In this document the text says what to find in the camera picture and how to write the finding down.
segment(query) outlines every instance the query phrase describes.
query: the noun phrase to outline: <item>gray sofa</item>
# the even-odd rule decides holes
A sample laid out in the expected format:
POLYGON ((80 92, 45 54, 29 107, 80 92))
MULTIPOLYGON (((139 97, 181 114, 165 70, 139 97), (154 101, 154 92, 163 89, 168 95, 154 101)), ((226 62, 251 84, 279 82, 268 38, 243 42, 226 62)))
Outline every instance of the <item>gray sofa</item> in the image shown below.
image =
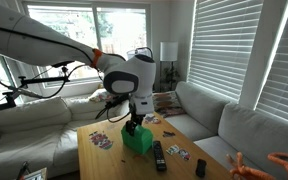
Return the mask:
MULTIPOLYGON (((85 97, 38 100, 0 111, 0 179, 15 179, 24 161, 30 170, 47 167, 48 178, 79 169, 76 129, 104 119, 96 115, 104 102, 85 97)), ((109 111, 128 112, 128 102, 109 111)))
POLYGON ((225 155, 236 159, 240 151, 246 165, 288 179, 282 166, 267 159, 271 152, 288 153, 288 122, 230 103, 187 82, 179 82, 175 91, 187 114, 166 120, 220 164, 230 170, 225 155))

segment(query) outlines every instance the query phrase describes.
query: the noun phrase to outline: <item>floor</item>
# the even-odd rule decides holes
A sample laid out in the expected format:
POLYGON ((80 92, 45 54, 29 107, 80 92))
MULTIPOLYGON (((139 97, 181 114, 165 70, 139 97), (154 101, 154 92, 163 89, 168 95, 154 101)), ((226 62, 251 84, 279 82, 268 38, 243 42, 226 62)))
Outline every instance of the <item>floor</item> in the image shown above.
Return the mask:
POLYGON ((69 174, 64 174, 61 176, 50 178, 48 180, 79 180, 79 179, 80 179, 80 172, 76 171, 69 174))

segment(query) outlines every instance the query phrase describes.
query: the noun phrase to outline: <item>floor lamp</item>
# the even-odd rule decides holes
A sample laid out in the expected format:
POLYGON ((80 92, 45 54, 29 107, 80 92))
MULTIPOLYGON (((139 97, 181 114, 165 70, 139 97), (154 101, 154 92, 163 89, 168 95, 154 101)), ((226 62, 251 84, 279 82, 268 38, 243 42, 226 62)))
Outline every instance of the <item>floor lamp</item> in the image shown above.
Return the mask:
MULTIPOLYGON (((178 42, 161 42, 160 60, 172 62, 170 90, 172 90, 172 85, 173 85, 173 74, 174 74, 173 62, 177 61, 177 52, 178 52, 178 42)), ((160 78, 162 77, 161 76, 161 69, 162 69, 161 67, 162 67, 162 64, 160 64, 160 78)))

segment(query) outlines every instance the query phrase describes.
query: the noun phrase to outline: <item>wooden table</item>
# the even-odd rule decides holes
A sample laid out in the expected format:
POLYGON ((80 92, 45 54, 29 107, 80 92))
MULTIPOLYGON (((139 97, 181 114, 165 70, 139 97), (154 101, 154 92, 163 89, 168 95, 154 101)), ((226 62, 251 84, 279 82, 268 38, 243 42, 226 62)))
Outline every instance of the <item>wooden table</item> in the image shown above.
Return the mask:
POLYGON ((80 177, 82 180, 106 179, 201 179, 195 175, 197 159, 207 162, 206 175, 203 179, 230 179, 228 170, 196 146, 191 140, 170 125, 158 114, 160 124, 145 124, 153 133, 153 139, 162 143, 167 171, 158 172, 154 164, 152 149, 139 155, 123 144, 121 129, 130 117, 118 123, 102 121, 78 128, 78 155, 80 177), (89 141, 89 134, 98 131, 105 133, 113 141, 113 146, 104 150, 89 141), (163 131, 174 132, 173 137, 163 137, 163 131), (176 153, 169 155, 165 150, 172 145, 178 145, 191 154, 191 159, 185 161, 176 153))

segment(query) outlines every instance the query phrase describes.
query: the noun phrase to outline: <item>coffee table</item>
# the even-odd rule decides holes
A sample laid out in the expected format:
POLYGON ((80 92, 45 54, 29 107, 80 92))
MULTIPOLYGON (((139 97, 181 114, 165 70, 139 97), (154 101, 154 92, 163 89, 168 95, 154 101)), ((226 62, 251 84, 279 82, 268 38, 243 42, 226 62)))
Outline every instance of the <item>coffee table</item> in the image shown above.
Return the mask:
POLYGON ((83 126, 77 129, 78 155, 80 177, 82 180, 106 180, 106 179, 199 179, 195 175, 197 159, 207 162, 206 175, 203 179, 230 179, 230 174, 223 166, 210 157, 181 132, 175 129, 160 115, 154 113, 161 120, 160 124, 145 124, 153 133, 153 140, 161 141, 167 171, 158 172, 154 163, 152 149, 144 155, 139 155, 122 141, 121 129, 130 116, 118 123, 101 121, 83 126), (113 141, 110 149, 101 149, 89 140, 89 134, 93 132, 105 133, 109 140, 113 141), (163 137, 163 131, 174 132, 173 137, 163 137), (187 150, 191 158, 185 161, 178 153, 169 155, 166 152, 172 145, 178 145, 187 150))

